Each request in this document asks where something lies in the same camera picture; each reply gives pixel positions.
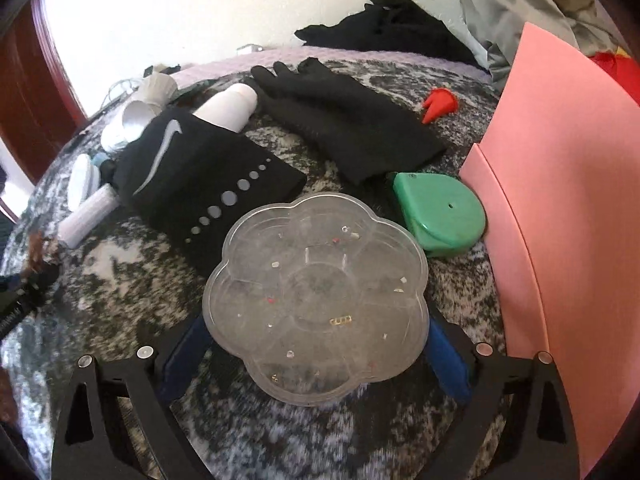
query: red cone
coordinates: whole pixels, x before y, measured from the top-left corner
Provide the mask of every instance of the red cone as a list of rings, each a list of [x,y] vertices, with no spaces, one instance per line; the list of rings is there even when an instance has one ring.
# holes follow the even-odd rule
[[[458,99],[446,88],[434,88],[422,103],[422,108],[428,108],[422,118],[422,124],[427,124],[438,117],[457,112]]]

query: pink paper sheet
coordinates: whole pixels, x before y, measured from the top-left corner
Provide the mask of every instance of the pink paper sheet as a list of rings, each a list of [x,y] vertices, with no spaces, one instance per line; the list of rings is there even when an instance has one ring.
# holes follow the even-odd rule
[[[640,392],[640,107],[527,24],[460,176],[487,209],[508,353],[552,353],[584,477]]]

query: brown item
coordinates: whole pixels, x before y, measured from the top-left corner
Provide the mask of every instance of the brown item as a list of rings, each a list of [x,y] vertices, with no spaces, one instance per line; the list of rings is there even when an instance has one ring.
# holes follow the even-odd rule
[[[0,136],[35,183],[85,122],[46,33],[42,0],[24,6],[0,41],[0,81]]]
[[[9,374],[0,368],[0,421],[18,429],[18,406],[11,388]]]

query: nike swoosh logo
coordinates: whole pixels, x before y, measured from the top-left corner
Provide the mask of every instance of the nike swoosh logo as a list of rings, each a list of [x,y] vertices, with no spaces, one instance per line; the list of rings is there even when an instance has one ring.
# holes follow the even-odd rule
[[[160,162],[166,153],[166,150],[169,149],[169,144],[171,144],[171,139],[174,138],[174,134],[181,134],[182,128],[180,127],[180,123],[175,119],[171,119],[164,129],[164,139],[162,139],[162,144],[160,144],[160,149],[156,153],[156,158],[154,159],[154,163],[151,165],[151,170],[149,174],[146,176],[145,181],[140,185],[140,187],[133,192],[133,195],[142,191],[144,187],[151,182],[151,179],[156,174],[158,170],[158,166],[160,166]]]

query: red fabric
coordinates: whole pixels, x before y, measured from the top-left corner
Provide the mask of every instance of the red fabric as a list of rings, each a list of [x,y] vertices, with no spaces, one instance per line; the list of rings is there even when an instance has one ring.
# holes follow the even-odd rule
[[[601,52],[591,60],[609,74],[640,105],[640,66],[630,57]]]
[[[435,88],[422,103],[427,108],[422,124],[430,123],[438,117],[458,111],[458,99],[446,88]]]

